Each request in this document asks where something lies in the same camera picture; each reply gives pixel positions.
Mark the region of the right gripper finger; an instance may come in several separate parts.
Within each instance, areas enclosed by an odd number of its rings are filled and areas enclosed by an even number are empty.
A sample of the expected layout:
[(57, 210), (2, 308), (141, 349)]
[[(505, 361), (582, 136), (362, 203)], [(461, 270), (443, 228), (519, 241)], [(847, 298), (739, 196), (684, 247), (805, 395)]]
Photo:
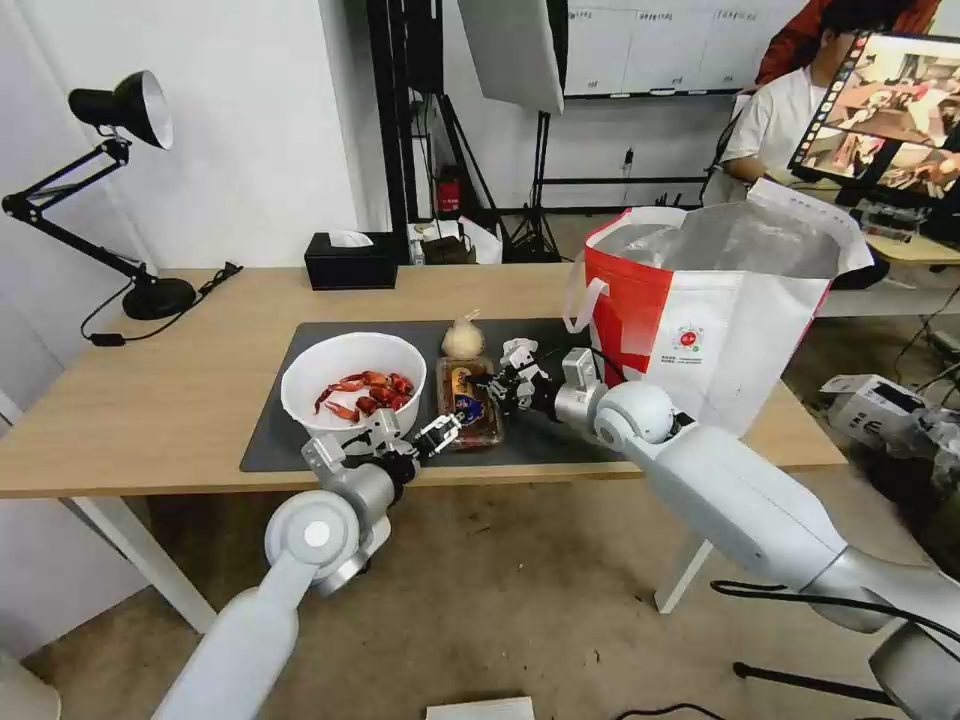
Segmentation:
[(530, 409), (530, 381), (518, 374), (471, 374), (467, 383), (482, 390), (504, 417)]
[(539, 343), (529, 338), (513, 338), (502, 346), (500, 372), (498, 378), (507, 383), (531, 383), (536, 379), (545, 379), (546, 372), (536, 358)]

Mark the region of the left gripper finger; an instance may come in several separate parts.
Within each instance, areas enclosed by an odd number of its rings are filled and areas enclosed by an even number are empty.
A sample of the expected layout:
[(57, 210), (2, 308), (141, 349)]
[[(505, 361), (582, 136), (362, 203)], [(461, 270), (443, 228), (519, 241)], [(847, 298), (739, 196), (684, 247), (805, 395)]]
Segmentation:
[(352, 435), (353, 454), (383, 454), (409, 434), (409, 425), (390, 409), (380, 409), (368, 417)]
[(437, 456), (458, 439), (461, 429), (457, 415), (439, 415), (421, 427), (410, 443), (418, 456)]

